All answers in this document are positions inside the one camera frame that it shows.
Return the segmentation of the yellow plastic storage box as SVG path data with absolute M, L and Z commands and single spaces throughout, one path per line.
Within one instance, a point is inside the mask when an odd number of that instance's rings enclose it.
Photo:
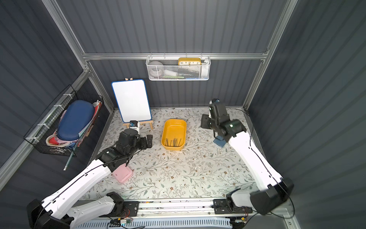
M 162 134 L 161 144 L 166 150 L 180 151 L 185 146 L 186 140 L 187 123 L 182 119 L 169 119 L 165 122 L 164 130 Z M 165 146 L 165 139 L 173 140 L 177 138 L 179 143 L 180 138 L 182 139 L 180 146 L 178 147 L 167 147 Z

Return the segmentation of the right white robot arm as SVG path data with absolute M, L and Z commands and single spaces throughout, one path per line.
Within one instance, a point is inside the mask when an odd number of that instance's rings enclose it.
M 227 208 L 254 208 L 266 215 L 290 200 L 294 183 L 278 173 L 256 147 L 251 133 L 238 119 L 231 119 L 226 106 L 219 99 L 209 103 L 209 114 L 201 118 L 201 127 L 211 129 L 216 140 L 224 140 L 234 149 L 252 174 L 258 190 L 247 192 L 236 189 L 226 195 Z

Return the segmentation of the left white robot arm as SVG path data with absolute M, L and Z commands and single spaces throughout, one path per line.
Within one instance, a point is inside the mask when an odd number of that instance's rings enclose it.
M 124 199 L 116 192 L 101 199 L 74 207 L 92 186 L 110 175 L 121 165 L 127 166 L 132 157 L 152 148 L 153 136 L 142 137 L 135 129 L 120 133 L 118 141 L 105 148 L 80 174 L 43 200 L 35 199 L 27 205 L 32 229 L 72 229 L 94 218 L 116 217 L 125 213 Z

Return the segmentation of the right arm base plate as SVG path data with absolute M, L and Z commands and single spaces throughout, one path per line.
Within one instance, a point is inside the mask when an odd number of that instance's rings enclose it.
M 231 201 L 226 199 L 214 199 L 211 208 L 214 209 L 214 212 L 217 215 L 224 215 L 224 214 L 249 215 L 253 213 L 253 209 L 251 207 L 238 207 L 234 205 Z

